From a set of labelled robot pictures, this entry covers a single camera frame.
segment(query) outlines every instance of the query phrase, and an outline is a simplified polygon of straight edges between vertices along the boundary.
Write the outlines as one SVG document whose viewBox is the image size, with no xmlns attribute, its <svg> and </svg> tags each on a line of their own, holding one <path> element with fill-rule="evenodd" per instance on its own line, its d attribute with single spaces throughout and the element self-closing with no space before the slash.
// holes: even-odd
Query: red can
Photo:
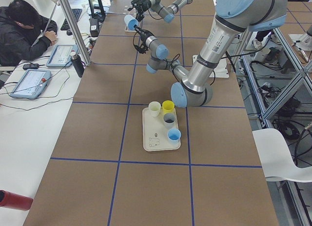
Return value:
<svg viewBox="0 0 312 226">
<path fill-rule="evenodd" d="M 0 190 L 0 206 L 16 209 L 29 210 L 33 199 L 5 190 Z"/>
</svg>

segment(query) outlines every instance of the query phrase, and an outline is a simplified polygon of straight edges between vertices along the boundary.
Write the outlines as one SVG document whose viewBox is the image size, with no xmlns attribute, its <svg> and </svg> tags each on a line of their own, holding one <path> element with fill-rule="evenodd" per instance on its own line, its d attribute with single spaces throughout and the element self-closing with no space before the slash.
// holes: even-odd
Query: gray cup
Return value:
<svg viewBox="0 0 312 226">
<path fill-rule="evenodd" d="M 163 117 L 164 125 L 167 129 L 172 128 L 176 123 L 176 115 L 174 113 L 167 113 Z"/>
</svg>

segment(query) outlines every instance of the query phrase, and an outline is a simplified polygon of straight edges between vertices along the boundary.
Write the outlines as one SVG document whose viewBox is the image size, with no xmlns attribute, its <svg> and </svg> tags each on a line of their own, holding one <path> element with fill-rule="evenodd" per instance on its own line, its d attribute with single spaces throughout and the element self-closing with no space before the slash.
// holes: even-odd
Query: black cylinder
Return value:
<svg viewBox="0 0 312 226">
<path fill-rule="evenodd" d="M 75 51 L 72 51 L 70 53 L 70 57 L 71 57 L 71 62 L 73 64 L 78 76 L 81 78 L 83 75 L 83 72 L 84 72 L 84 66 L 82 64 L 80 56 Z"/>
</svg>

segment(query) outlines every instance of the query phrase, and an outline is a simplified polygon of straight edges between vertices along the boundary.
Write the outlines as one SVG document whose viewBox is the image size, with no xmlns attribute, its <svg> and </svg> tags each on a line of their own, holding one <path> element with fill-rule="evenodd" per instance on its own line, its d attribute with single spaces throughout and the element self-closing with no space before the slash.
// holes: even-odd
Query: white table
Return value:
<svg viewBox="0 0 312 226">
<path fill-rule="evenodd" d="M 74 0 L 72 8 L 82 8 L 88 0 Z M 83 9 L 78 26 L 81 33 L 89 33 L 89 17 Z M 58 24 L 58 44 L 75 43 L 73 36 L 67 36 L 66 31 L 60 31 L 64 21 L 61 7 L 58 6 L 53 20 Z M 53 46 L 49 47 L 43 56 L 50 55 Z M 48 58 L 33 61 L 39 64 L 46 64 Z M 9 77 L 7 82 L 17 82 L 24 74 L 22 66 L 19 66 Z M 49 68 L 52 75 L 55 75 L 60 68 Z M 41 97 L 55 96 L 61 86 L 68 78 L 57 97 L 40 98 L 34 101 L 12 99 L 0 90 L 0 103 L 30 109 L 48 102 L 55 102 L 61 99 L 68 99 L 74 96 L 80 78 L 73 66 L 68 67 L 68 73 L 63 69 L 52 78 Z M 14 84 L 6 86 L 10 92 Z M 38 109 L 23 111 L 0 106 L 0 189 L 34 198 L 42 176 L 49 162 L 59 133 L 72 104 L 72 99 L 45 105 Z M 20 211 L 0 207 L 1 226 L 21 226 L 28 214 L 28 211 Z"/>
</svg>

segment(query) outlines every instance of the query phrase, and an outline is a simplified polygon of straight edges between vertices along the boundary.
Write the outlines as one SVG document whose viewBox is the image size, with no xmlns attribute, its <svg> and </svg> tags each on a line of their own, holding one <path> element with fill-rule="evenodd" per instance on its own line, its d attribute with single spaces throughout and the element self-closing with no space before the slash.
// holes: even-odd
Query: black keyboard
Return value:
<svg viewBox="0 0 312 226">
<path fill-rule="evenodd" d="M 82 9 L 72 9 L 72 12 L 73 12 L 74 17 L 75 17 L 75 19 L 76 19 L 76 22 L 78 22 L 78 20 L 79 20 L 79 18 L 80 18 L 80 15 L 81 15 L 81 13 L 82 13 Z M 67 22 L 67 20 L 65 19 L 64 22 L 63 22 L 63 25 L 62 25 L 62 27 L 60 27 L 60 29 L 61 29 L 62 31 L 66 31 L 66 30 L 68 30 L 69 28 L 70 28 L 70 27 L 69 27 L 69 25 L 68 25 L 68 22 Z"/>
</svg>

